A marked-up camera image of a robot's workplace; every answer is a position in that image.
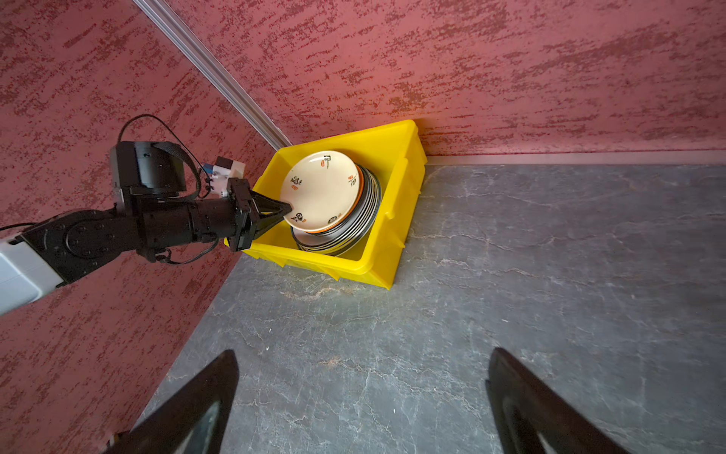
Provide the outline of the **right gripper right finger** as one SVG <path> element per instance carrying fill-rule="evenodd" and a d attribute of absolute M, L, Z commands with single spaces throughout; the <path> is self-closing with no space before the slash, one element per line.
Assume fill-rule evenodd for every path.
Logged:
<path fill-rule="evenodd" d="M 509 351 L 497 347 L 486 391 L 505 453 L 624 453 Z"/>

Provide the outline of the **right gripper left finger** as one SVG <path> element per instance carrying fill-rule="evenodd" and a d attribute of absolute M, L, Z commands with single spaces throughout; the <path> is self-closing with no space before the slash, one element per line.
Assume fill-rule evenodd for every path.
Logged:
<path fill-rule="evenodd" d="M 109 453 L 219 453 L 239 380 L 236 354 L 218 355 Z"/>

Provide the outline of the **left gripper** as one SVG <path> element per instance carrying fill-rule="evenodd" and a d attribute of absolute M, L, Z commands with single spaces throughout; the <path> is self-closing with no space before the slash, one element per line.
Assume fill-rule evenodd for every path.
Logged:
<path fill-rule="evenodd" d="M 271 199 L 249 189 L 234 189 L 226 198 L 196 202 L 172 202 L 161 197 L 136 196 L 133 213 L 138 220 L 138 255 L 150 262 L 172 264 L 171 247 L 193 243 L 214 246 L 226 240 L 233 252 L 285 222 L 292 211 L 287 202 Z"/>

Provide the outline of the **cream beige plate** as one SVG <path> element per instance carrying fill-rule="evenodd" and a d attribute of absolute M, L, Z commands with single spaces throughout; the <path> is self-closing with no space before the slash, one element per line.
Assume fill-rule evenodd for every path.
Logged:
<path fill-rule="evenodd" d="M 285 221 L 309 234 L 326 232 L 346 219 L 361 198 L 361 168 L 339 151 L 320 151 L 295 164 L 281 185 L 290 205 Z"/>

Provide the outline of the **white plate flower outline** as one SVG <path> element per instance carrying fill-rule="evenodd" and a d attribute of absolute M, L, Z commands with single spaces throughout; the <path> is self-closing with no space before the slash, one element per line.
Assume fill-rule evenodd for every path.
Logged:
<path fill-rule="evenodd" d="M 304 252 L 322 253 L 323 255 L 342 255 L 352 249 L 372 229 L 382 201 L 382 189 L 378 179 L 363 168 L 367 188 L 364 190 L 361 205 L 340 228 L 323 234 L 312 235 L 291 227 L 292 238 L 297 247 Z"/>

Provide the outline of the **orange plate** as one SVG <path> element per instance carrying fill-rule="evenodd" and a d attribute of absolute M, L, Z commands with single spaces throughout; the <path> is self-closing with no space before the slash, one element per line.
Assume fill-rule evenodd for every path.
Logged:
<path fill-rule="evenodd" d="M 357 171 L 358 171 L 359 187 L 358 187 L 357 198 L 355 199 L 355 203 L 354 203 L 353 207 L 345 215 L 341 215 L 337 219 L 337 221 L 334 222 L 331 226 L 324 228 L 324 229 L 317 230 L 317 231 L 308 231 L 308 234 L 320 236 L 323 234 L 331 233 L 331 232 L 335 231 L 336 229 L 340 228 L 340 226 L 342 226 L 342 224 L 345 223 L 345 221 L 347 221 L 347 219 L 352 217 L 352 215 L 353 215 L 353 213 L 355 213 L 355 211 L 357 211 L 357 209 L 361 205 L 361 200 L 363 199 L 364 190 L 367 188 L 368 184 L 366 183 L 366 178 L 363 175 L 363 168 L 361 168 L 361 166 L 359 166 L 359 165 L 355 165 L 355 166 L 357 167 Z"/>

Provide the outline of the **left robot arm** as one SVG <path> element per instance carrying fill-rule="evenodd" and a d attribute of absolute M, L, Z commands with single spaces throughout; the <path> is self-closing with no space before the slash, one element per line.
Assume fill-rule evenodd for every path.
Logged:
<path fill-rule="evenodd" d="M 1 312 L 37 302 L 135 251 L 173 264 L 176 246 L 227 244 L 236 253 L 282 222 L 290 204 L 240 185 L 228 197 L 198 202 L 146 200 L 132 213 L 79 210 L 33 225 L 1 242 Z"/>

